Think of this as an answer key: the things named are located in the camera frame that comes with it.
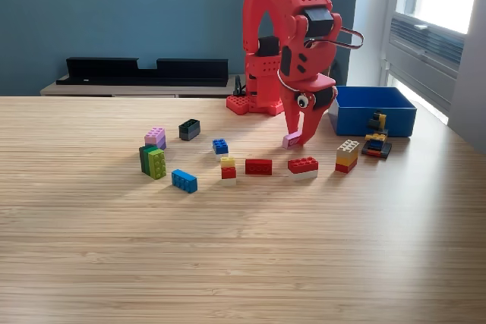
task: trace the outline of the lego brick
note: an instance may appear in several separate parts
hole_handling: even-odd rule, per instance
[[[349,166],[343,166],[343,165],[336,163],[336,171],[342,172],[344,174],[348,174],[357,164],[358,164],[358,160],[354,161]]]
[[[224,180],[221,180],[221,185],[223,185],[223,186],[235,186],[236,185],[236,179],[235,178],[226,178]]]
[[[347,167],[347,166],[352,165],[357,160],[358,160],[357,156],[354,159],[345,159],[343,157],[336,157],[336,164],[337,165],[343,165],[343,166]]]
[[[197,191],[197,179],[181,170],[172,171],[172,185],[178,187],[181,190],[188,193],[194,193]]]
[[[236,168],[235,167],[223,167],[221,168],[221,178],[223,180],[227,178],[236,178]]]
[[[236,167],[235,157],[221,157],[221,167]]]
[[[158,142],[166,136],[166,130],[162,127],[154,127],[145,135],[145,144],[155,146]]]
[[[247,159],[245,161],[246,175],[272,175],[271,159]]]
[[[223,153],[222,155],[216,155],[216,161],[221,162],[223,157],[228,157],[228,153]]]
[[[291,173],[301,174],[303,172],[315,171],[319,169],[319,162],[312,157],[305,159],[291,159],[287,166]]]
[[[385,114],[380,114],[378,120],[380,121],[380,129],[385,129],[385,124],[387,123],[387,116]]]
[[[376,151],[381,151],[384,144],[385,143],[382,140],[370,140],[370,149],[374,149]]]
[[[157,150],[158,148],[155,146],[147,146],[146,149],[144,149],[144,164],[146,167],[145,173],[150,176],[150,166],[149,166],[149,153],[152,151]]]
[[[154,147],[157,147],[159,149],[166,149],[167,148],[167,144],[166,144],[166,136],[164,136],[159,142],[157,142],[157,144],[151,144],[151,143],[145,143],[145,146],[154,146]]]
[[[298,142],[298,139],[301,137],[301,135],[302,135],[301,131],[286,135],[283,138],[282,147],[285,149],[289,149],[295,146]]]
[[[289,177],[294,181],[307,180],[309,178],[316,178],[319,175],[319,170],[302,172],[300,174],[294,174],[289,172]]]
[[[359,142],[347,140],[337,149],[336,157],[351,164],[358,158]]]
[[[162,151],[161,149],[156,149],[154,151],[148,152],[148,155],[150,177],[154,180],[164,178],[167,175],[166,157],[164,156],[164,151]]]
[[[144,157],[144,151],[146,149],[150,149],[150,150],[154,150],[153,146],[143,146],[143,147],[140,147],[138,149],[139,153],[140,153],[140,166],[142,168],[142,172],[144,174],[147,174],[149,175],[150,173],[148,172],[149,171],[149,165],[148,165],[148,159],[147,159],[147,163],[145,162],[145,157]]]
[[[195,137],[197,137],[199,135],[199,133],[200,133],[200,128],[195,129],[195,130],[193,130],[192,132],[189,132],[189,133],[183,133],[183,132],[179,131],[179,138],[181,138],[182,140],[192,140]]]
[[[388,155],[390,154],[390,151],[392,149],[392,144],[391,143],[385,143],[383,145],[383,148],[381,151],[376,151],[370,148],[370,141],[367,141],[364,144],[363,149],[361,150],[361,154],[363,155],[369,155],[369,156],[376,156],[380,157],[382,159],[387,159]]]
[[[196,119],[189,119],[185,123],[179,125],[179,133],[190,134],[194,131],[200,131],[200,122]]]
[[[215,154],[217,155],[227,155],[228,151],[228,144],[225,140],[214,140],[213,141],[213,149]]]

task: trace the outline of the cable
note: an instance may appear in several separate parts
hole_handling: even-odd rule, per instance
[[[365,44],[365,37],[361,33],[359,33],[357,30],[349,30],[348,28],[343,27],[343,28],[341,28],[341,32],[352,34],[353,36],[358,36],[361,39],[361,45],[349,45],[348,43],[331,41],[331,40],[328,40],[328,39],[311,40],[311,45],[313,45],[314,42],[329,42],[329,43],[332,43],[336,46],[343,47],[345,49],[360,49]]]

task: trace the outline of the white lego brick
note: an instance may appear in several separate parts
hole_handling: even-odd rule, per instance
[[[221,180],[221,185],[223,186],[235,186],[236,179],[235,178],[224,178]]]
[[[307,180],[308,178],[316,178],[319,175],[319,170],[302,172],[301,174],[293,174],[289,171],[289,177],[293,181]]]
[[[347,140],[337,149],[337,157],[343,159],[354,159],[358,157],[359,142]]]
[[[216,161],[221,162],[221,157],[228,157],[228,153],[224,153],[222,155],[216,155]]]

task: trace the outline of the lime green lego brick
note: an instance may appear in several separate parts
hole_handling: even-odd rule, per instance
[[[144,164],[146,166],[145,173],[150,176],[150,166],[149,166],[149,153],[158,150],[156,146],[147,148],[144,150]]]
[[[150,177],[159,180],[167,175],[164,151],[156,149],[148,152]]]

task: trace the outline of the dark green lego brick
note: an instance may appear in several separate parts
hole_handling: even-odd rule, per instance
[[[155,151],[156,149],[159,149],[157,146],[147,146],[146,149],[144,149],[144,164],[145,164],[145,174],[150,176],[150,167],[149,167],[149,152]]]
[[[147,174],[149,175],[149,167],[148,167],[148,160],[146,161],[145,157],[144,157],[144,151],[147,150],[147,149],[153,149],[153,146],[142,146],[138,149],[139,153],[140,153],[140,166],[142,168],[142,172],[144,174]]]

